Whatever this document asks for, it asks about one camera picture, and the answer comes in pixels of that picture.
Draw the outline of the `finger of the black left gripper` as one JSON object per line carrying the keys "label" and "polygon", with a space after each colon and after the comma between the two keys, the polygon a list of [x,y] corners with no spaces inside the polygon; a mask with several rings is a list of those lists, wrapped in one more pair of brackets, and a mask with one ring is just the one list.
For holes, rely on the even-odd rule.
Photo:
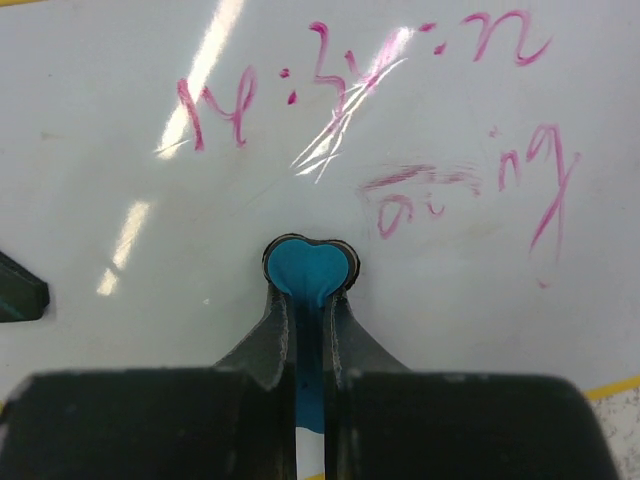
{"label": "finger of the black left gripper", "polygon": [[49,307],[48,284],[1,253],[1,322],[40,320]]}

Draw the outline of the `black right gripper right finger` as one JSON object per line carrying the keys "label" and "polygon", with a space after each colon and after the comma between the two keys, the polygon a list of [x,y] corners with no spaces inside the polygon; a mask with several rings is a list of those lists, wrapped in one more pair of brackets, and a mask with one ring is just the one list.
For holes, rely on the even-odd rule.
{"label": "black right gripper right finger", "polygon": [[355,319],[323,317],[330,479],[616,479],[585,396],[554,376],[413,371]]}

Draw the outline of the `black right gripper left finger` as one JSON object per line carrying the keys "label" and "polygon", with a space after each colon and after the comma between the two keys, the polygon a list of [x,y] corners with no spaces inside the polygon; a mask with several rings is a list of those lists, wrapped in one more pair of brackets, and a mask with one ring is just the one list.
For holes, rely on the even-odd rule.
{"label": "black right gripper left finger", "polygon": [[296,327],[270,288],[212,366],[27,377],[1,414],[5,479],[293,479]]}

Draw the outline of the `blue whiteboard eraser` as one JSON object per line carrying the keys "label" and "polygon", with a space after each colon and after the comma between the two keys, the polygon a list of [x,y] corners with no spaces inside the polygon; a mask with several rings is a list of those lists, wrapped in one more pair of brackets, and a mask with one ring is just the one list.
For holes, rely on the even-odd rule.
{"label": "blue whiteboard eraser", "polygon": [[315,240],[297,233],[274,239],[262,259],[265,279],[293,301],[296,325],[296,426],[325,432],[323,315],[330,297],[359,275],[355,250],[338,239]]}

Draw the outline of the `yellow framed small whiteboard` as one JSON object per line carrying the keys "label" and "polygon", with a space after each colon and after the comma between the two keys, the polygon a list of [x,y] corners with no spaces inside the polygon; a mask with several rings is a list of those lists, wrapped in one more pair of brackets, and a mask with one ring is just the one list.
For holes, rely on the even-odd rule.
{"label": "yellow framed small whiteboard", "polygon": [[410,370],[636,375],[638,3],[2,3],[1,253],[49,307],[1,322],[1,414],[218,363],[288,233],[355,250]]}

